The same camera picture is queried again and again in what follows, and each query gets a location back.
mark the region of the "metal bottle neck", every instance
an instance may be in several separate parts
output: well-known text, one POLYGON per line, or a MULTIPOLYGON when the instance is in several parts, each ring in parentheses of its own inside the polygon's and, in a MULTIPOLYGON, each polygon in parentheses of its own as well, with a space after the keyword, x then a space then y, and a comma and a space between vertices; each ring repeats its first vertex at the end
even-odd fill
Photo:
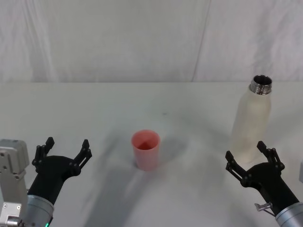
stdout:
POLYGON ((250 90, 257 95, 267 95, 271 92, 271 85, 271 78, 264 75, 256 75, 250 83, 250 90))

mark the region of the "white table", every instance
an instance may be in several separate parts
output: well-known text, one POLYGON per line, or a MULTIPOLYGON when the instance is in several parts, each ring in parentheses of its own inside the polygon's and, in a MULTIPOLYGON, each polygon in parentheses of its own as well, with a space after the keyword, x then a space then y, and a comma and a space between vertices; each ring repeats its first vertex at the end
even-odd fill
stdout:
MULTIPOLYGON (((53 227, 275 227, 257 212, 264 200, 225 170, 225 152, 247 83, 0 85, 0 138, 74 158, 89 139, 93 158, 64 184, 53 227), (159 133, 161 166, 134 167, 131 135, 159 133)), ((274 83, 265 143, 285 163, 282 177, 299 200, 303 83, 274 83)), ((27 168, 28 186, 36 176, 27 168)))

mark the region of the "pink cup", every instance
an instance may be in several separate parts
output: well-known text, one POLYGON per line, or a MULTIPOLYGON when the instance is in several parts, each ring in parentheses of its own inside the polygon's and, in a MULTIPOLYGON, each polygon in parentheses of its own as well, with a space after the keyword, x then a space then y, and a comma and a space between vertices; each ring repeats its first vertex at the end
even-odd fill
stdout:
POLYGON ((141 130, 132 137, 134 156, 139 169, 151 171, 158 165, 160 136, 152 130, 141 130))

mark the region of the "water bottle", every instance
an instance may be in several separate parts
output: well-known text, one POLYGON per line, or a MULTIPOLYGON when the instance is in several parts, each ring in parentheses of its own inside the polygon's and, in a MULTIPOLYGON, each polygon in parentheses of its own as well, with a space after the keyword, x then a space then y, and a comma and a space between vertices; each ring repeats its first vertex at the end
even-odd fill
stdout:
POLYGON ((271 78, 257 75, 239 101, 230 146, 237 162, 251 162, 259 153, 257 143, 263 139, 271 108, 271 85, 271 78))

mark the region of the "wall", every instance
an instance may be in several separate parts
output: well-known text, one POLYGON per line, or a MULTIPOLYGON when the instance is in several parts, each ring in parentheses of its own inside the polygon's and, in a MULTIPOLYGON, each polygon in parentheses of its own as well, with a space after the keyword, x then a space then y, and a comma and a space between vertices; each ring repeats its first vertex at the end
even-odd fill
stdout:
POLYGON ((301 0, 0 0, 0 82, 303 80, 301 0))

